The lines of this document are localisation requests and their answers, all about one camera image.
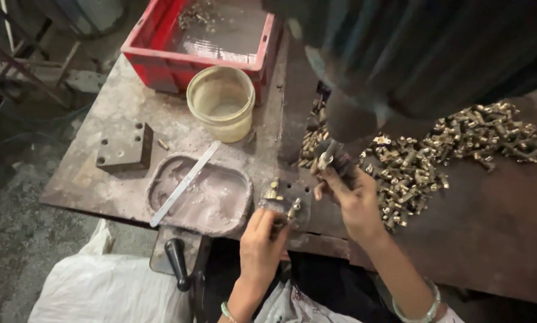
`machine handle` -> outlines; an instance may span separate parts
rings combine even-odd
[[[164,244],[164,251],[171,262],[175,277],[177,277],[177,288],[180,291],[187,291],[191,288],[191,278],[187,275],[185,264],[185,243],[179,238],[172,238]]]

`plastic jar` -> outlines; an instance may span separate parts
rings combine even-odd
[[[187,87],[187,103],[216,139],[234,143],[251,129],[255,89],[238,68],[212,66],[193,77]]]

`bracelet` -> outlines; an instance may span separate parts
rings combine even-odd
[[[227,302],[221,304],[221,311],[222,315],[224,315],[230,323],[236,323],[236,320],[232,318],[231,312],[229,312],[229,309],[227,308]]]
[[[424,278],[424,281],[430,286],[430,289],[432,290],[432,294],[434,295],[434,303],[432,304],[432,307],[430,307],[430,310],[428,313],[426,313],[426,316],[424,316],[422,319],[407,319],[404,317],[404,314],[402,314],[402,311],[396,304],[396,301],[394,298],[392,299],[392,305],[394,306],[394,312],[398,316],[398,318],[404,322],[404,323],[430,323],[435,317],[436,313],[438,312],[438,307],[440,306],[440,290],[438,290],[437,286],[429,281],[428,279]]]

